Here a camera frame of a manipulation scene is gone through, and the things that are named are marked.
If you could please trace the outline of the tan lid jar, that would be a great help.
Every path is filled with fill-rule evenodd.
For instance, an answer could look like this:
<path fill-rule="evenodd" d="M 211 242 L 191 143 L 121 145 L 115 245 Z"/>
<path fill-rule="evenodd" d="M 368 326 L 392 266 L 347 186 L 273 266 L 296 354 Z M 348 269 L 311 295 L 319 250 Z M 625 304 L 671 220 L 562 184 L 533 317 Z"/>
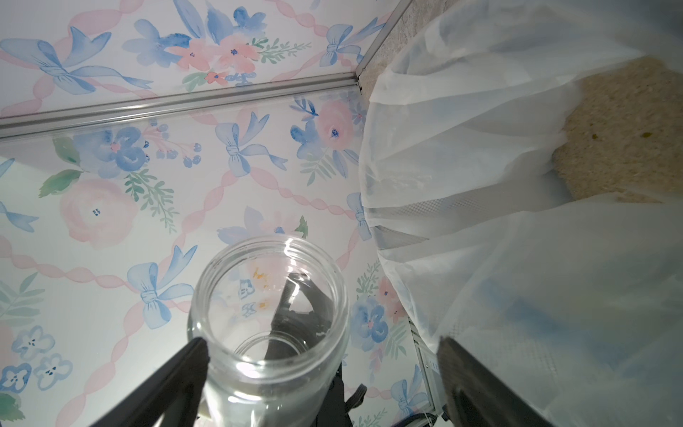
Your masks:
<path fill-rule="evenodd" d="M 203 398 L 217 426 L 310 426 L 349 341 L 334 260 L 285 234 L 217 254 L 191 301 L 188 335 L 208 346 Z"/>

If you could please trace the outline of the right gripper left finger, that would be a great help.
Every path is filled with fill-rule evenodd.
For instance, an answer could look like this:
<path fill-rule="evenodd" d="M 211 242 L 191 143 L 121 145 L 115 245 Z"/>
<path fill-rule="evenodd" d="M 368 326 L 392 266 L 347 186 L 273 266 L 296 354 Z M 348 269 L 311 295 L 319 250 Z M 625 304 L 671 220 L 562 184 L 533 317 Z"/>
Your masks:
<path fill-rule="evenodd" d="M 94 426 L 192 427 L 197 421 L 209 362 L 206 340 L 190 340 Z"/>

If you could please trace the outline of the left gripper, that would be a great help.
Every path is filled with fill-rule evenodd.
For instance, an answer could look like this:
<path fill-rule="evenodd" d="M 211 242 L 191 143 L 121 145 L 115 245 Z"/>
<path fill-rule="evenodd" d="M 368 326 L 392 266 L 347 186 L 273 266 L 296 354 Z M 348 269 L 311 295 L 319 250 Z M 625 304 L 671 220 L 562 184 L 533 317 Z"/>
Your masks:
<path fill-rule="evenodd" d="M 334 303 L 307 274 L 289 273 L 267 336 L 266 360 L 304 354 L 328 334 Z M 314 421 L 314 427 L 352 427 L 350 411 L 363 404 L 368 388 L 360 384 L 344 398 L 343 366 L 339 366 Z"/>

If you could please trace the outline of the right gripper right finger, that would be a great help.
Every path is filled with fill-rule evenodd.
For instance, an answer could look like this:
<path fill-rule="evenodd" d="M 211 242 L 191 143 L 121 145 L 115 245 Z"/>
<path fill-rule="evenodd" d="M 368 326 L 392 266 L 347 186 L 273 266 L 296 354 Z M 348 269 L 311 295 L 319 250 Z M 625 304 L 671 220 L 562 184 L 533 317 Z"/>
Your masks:
<path fill-rule="evenodd" d="M 549 426 L 520 396 L 450 337 L 439 341 L 446 412 L 455 426 Z"/>

